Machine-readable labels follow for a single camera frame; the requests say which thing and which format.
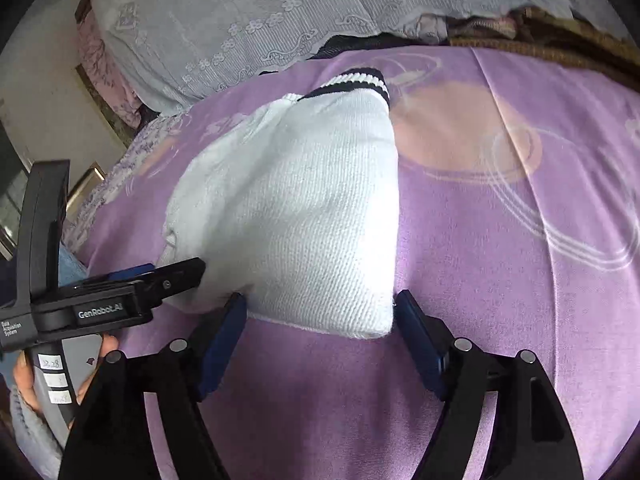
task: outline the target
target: floor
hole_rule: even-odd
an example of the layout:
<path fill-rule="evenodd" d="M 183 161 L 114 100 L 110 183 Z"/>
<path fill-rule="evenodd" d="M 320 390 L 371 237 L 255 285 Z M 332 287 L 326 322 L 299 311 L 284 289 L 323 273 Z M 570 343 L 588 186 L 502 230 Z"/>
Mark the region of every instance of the floor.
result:
<path fill-rule="evenodd" d="M 82 86 L 74 11 L 80 0 L 36 0 L 0 54 L 0 120 L 27 168 L 69 158 L 70 187 L 125 147 Z"/>

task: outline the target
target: white label sticker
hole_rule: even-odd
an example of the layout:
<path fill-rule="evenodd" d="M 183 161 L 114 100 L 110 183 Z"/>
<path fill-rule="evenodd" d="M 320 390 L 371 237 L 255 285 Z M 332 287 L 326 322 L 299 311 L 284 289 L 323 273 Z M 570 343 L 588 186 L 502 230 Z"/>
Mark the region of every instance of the white label sticker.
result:
<path fill-rule="evenodd" d="M 66 388 L 65 374 L 43 374 L 49 388 Z"/>
<path fill-rule="evenodd" d="M 38 354 L 38 360 L 43 370 L 62 370 L 62 357 L 59 355 Z"/>
<path fill-rule="evenodd" d="M 49 400 L 52 404 L 71 404 L 71 394 L 66 390 L 62 392 L 49 390 Z"/>

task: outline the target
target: black and white ribbed trim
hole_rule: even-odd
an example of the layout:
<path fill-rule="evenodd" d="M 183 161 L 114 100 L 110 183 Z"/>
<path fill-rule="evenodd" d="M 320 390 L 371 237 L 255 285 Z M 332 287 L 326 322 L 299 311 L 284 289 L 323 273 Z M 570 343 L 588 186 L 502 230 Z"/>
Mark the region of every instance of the black and white ribbed trim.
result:
<path fill-rule="evenodd" d="M 386 89 L 385 78 L 380 70 L 375 68 L 351 68 L 346 72 L 330 79 L 320 88 L 316 88 L 300 99 L 316 97 L 334 92 L 351 92 L 358 88 L 367 88 L 378 92 L 389 104 L 389 92 Z"/>

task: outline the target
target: purple fabric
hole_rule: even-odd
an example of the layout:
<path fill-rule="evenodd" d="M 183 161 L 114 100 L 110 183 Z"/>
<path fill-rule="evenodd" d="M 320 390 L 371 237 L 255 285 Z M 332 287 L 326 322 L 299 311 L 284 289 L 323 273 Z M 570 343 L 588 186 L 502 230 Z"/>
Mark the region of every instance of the purple fabric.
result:
<path fill-rule="evenodd" d="M 155 261 L 166 204 L 195 155 L 260 105 L 356 66 L 381 70 L 392 93 L 397 290 L 486 351 L 534 350 L 585 478 L 599 478 L 640 420 L 640 96 L 602 75 L 490 50 L 407 47 L 253 78 L 196 104 L 153 164 L 108 200 L 93 197 L 104 205 L 81 260 L 94 274 Z M 163 306 L 122 347 L 157 351 L 194 322 Z M 493 402 L 466 478 L 481 472 Z M 158 462 L 174 478 L 148 405 Z M 411 478 L 441 405 L 395 331 L 360 341 L 251 319 L 201 409 L 234 480 L 400 480 Z"/>

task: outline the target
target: hand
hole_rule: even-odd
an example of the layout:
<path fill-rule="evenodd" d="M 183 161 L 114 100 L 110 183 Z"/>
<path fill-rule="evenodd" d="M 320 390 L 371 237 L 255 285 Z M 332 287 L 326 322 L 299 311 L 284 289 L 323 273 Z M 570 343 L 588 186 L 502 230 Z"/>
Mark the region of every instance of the hand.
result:
<path fill-rule="evenodd" d="M 89 375 L 76 395 L 76 400 L 78 404 L 82 402 L 84 399 L 84 394 L 89 389 L 89 384 L 94 379 L 95 373 L 98 370 L 98 366 L 102 362 L 102 359 L 112 350 L 118 349 L 118 340 L 114 338 L 112 335 L 103 335 L 102 336 L 102 346 L 100 347 L 100 355 L 98 357 L 98 365 L 95 367 L 94 371 Z M 16 386 L 18 386 L 18 391 L 22 395 L 24 402 L 36 413 L 42 414 L 42 408 L 40 407 L 40 403 L 38 402 L 38 398 L 36 397 L 36 393 L 33 389 L 33 370 L 31 369 L 31 365 L 28 364 L 26 355 L 24 352 L 20 352 L 20 356 L 18 357 L 18 361 L 14 367 L 14 380 Z"/>

